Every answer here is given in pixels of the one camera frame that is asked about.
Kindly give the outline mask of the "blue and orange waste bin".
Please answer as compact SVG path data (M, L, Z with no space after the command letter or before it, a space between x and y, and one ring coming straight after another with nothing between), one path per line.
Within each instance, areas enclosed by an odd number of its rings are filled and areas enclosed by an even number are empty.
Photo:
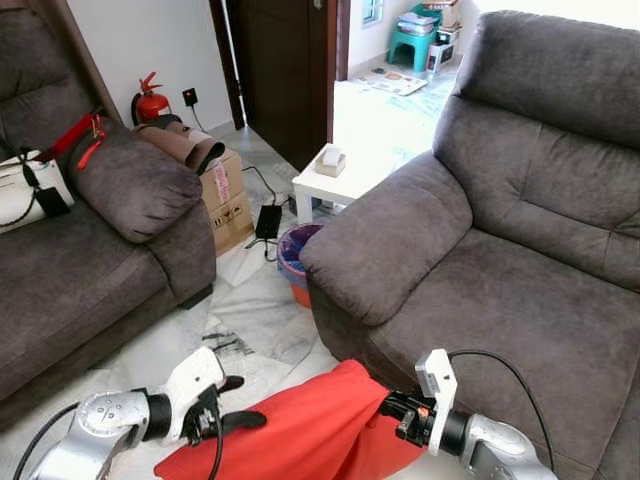
M305 308L311 308L308 294L305 265L300 260L302 248L315 236L323 224L307 223L297 225L288 232L280 234L276 246L276 268L289 283L294 300Z

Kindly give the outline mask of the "red fire extinguisher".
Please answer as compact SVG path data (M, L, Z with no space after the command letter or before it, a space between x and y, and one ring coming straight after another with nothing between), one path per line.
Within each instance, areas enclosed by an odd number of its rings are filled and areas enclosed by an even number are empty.
M151 120L166 114L172 114L172 105L163 93L159 93L160 84L154 83L156 72L151 72L140 81L140 92L131 100L131 119L134 125L145 125Z

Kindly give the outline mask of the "black power adapter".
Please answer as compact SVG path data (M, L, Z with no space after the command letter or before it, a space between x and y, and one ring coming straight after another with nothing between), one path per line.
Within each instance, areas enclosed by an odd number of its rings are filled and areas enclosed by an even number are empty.
M255 227L255 238L259 241L275 241L282 224L283 206L264 205L259 210Z

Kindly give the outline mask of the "stack of items on stool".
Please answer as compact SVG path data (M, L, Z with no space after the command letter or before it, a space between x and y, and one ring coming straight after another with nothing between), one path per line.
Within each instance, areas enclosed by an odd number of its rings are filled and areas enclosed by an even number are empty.
M411 12L399 15L397 29L406 35L433 35L435 29L442 23L443 15L443 10L425 8L424 5L419 4Z

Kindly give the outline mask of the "dark brown wooden door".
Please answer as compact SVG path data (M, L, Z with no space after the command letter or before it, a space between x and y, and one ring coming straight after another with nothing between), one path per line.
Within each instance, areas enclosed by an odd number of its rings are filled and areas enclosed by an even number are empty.
M207 0L236 128L297 172L333 140L352 0Z

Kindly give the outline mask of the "white side table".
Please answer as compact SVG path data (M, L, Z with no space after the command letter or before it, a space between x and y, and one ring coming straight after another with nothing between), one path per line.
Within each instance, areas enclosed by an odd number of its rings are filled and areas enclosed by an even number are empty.
M369 156L364 152L357 152L346 154L346 168L337 177L316 172L316 166L320 165L326 152L333 148L333 143L325 143L311 163L292 180L296 215L302 224L314 220L312 201L323 200L338 205L351 205L401 165L393 157Z

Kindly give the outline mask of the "green plastic stool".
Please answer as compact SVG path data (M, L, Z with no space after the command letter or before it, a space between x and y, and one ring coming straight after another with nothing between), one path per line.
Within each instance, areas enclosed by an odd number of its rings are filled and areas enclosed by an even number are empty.
M413 70L416 73L428 70L430 47L435 42L438 24L438 20L433 19L425 20L422 24L403 22L403 20L398 22L390 36L387 63L392 64L396 61L397 52L401 47L410 47Z

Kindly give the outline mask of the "brown cardboard box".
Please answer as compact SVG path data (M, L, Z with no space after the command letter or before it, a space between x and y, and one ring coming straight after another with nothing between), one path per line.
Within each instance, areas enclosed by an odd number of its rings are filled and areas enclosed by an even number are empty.
M204 204L209 211L218 255L233 250L255 230L242 168L238 152L227 150L198 177L204 188Z

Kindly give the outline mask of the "red pillow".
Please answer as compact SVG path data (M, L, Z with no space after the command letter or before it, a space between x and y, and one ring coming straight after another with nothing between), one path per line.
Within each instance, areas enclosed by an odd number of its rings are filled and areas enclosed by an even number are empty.
M261 428L224 438L215 480L385 480L424 452L381 415L389 389L355 360L251 407Z

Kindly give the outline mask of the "grey two-seat fabric sofa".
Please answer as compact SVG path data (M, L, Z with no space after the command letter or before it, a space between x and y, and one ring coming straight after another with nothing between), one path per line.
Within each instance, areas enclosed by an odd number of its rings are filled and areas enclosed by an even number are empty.
M485 13L430 150L302 248L317 332L399 389L462 351L458 410L639 480L639 195L640 32Z

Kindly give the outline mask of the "brown rolled cloth bundle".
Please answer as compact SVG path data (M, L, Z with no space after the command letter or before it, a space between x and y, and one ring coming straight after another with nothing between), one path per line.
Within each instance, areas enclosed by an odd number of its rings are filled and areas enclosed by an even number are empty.
M178 115L163 114L134 128L134 133L172 155L178 163L202 175L225 154L223 142L215 140L200 129L184 124Z

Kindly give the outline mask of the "patterned floor mat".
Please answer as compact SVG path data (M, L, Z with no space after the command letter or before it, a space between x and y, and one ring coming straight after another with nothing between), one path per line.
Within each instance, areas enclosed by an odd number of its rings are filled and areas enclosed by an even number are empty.
M412 93L420 91L422 87L428 86L426 79L407 76L407 74L396 72L396 70L381 67L366 70L366 72L352 77L349 81L398 96L410 96Z

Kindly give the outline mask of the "small white box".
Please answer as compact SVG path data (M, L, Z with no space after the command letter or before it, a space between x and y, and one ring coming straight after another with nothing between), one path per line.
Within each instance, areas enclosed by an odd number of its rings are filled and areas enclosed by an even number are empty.
M428 50L428 68L429 72L439 72L443 63L448 63L454 54L454 35L453 33L436 33L435 40L431 42Z

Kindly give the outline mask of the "beige tissue box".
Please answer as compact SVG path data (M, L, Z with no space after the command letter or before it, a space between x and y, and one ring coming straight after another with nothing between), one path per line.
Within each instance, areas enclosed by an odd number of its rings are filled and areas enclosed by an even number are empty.
M323 150L311 161L311 168L317 174L337 178L346 169L346 154L333 143L326 143Z

